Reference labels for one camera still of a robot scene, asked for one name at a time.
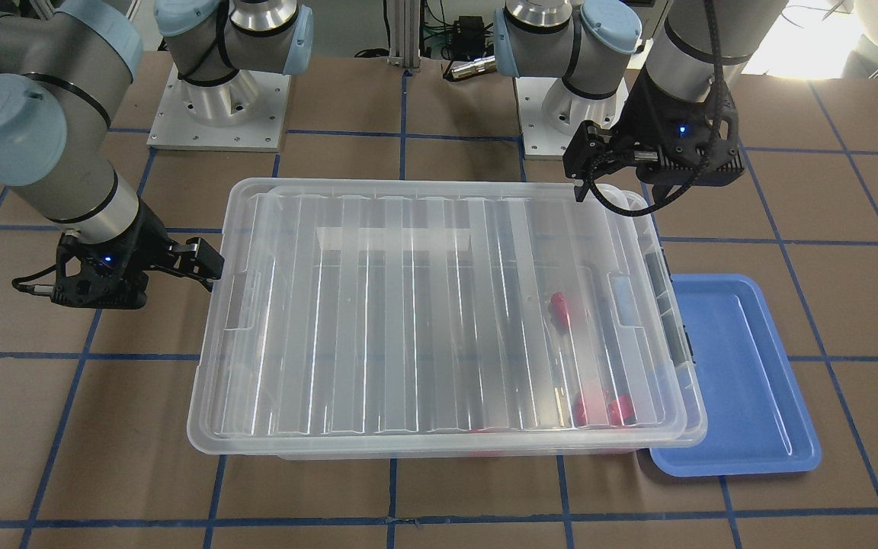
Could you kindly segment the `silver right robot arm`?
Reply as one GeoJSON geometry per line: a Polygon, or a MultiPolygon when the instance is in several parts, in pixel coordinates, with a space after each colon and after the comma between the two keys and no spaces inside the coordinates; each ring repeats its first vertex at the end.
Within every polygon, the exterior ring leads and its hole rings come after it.
{"type": "MultiPolygon", "coordinates": [[[[258,81],[302,74],[315,18],[299,1],[157,1],[154,20],[175,67],[168,118],[272,147],[284,109],[258,81]]],[[[25,17],[0,1],[0,184],[59,231],[51,265],[15,291],[69,308],[136,310],[149,273],[210,291],[223,257],[205,239],[172,239],[101,150],[139,75],[143,39],[104,1],[62,1],[25,17]]]]}

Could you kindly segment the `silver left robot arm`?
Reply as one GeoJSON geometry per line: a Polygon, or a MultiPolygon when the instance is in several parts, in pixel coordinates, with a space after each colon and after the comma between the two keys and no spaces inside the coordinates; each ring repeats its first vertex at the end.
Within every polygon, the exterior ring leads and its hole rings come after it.
{"type": "MultiPolygon", "coordinates": [[[[729,86],[784,8],[672,2],[613,123],[598,108],[619,93],[643,37],[624,2],[506,1],[492,17],[492,55],[499,74],[551,78],[550,100],[568,102],[563,166],[576,181],[575,199],[592,195],[614,214],[643,217],[695,185],[742,176],[729,86]]],[[[300,74],[312,56],[315,17],[300,1],[157,1],[153,17],[204,125],[233,121],[253,104],[252,72],[300,74]]]]}

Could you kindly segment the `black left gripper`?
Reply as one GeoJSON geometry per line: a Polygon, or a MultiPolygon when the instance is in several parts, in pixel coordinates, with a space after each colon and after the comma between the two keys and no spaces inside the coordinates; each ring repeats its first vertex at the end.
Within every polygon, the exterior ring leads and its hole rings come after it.
{"type": "Polygon", "coordinates": [[[565,149],[565,175],[581,181],[575,200],[590,194],[599,203],[612,203],[599,190],[598,180],[624,167],[650,185],[683,185],[710,157],[696,185],[722,187],[742,176],[738,146],[739,115],[729,86],[721,97],[715,91],[697,103],[671,96],[642,69],[613,129],[585,120],[565,149]]]}

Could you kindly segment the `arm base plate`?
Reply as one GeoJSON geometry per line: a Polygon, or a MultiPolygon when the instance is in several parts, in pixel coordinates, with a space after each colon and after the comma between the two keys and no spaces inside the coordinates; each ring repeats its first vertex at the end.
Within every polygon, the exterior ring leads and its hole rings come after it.
{"type": "Polygon", "coordinates": [[[290,83],[285,74],[240,72],[222,85],[200,87],[171,68],[147,145],[188,152],[278,153],[290,83]]]}
{"type": "Polygon", "coordinates": [[[514,87],[524,156],[532,160],[561,159],[585,120],[612,128],[630,93],[624,78],[613,96],[603,100],[575,96],[559,78],[515,78],[514,87]]]}

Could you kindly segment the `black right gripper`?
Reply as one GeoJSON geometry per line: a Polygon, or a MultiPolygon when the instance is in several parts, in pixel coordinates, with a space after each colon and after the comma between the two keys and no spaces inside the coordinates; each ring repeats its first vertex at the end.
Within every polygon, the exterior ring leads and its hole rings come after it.
{"type": "Polygon", "coordinates": [[[224,269],[223,255],[205,239],[178,243],[144,201],[135,220],[115,239],[87,244],[60,237],[51,302],[67,308],[140,309],[149,297],[148,271],[197,281],[211,292],[224,269]]]}

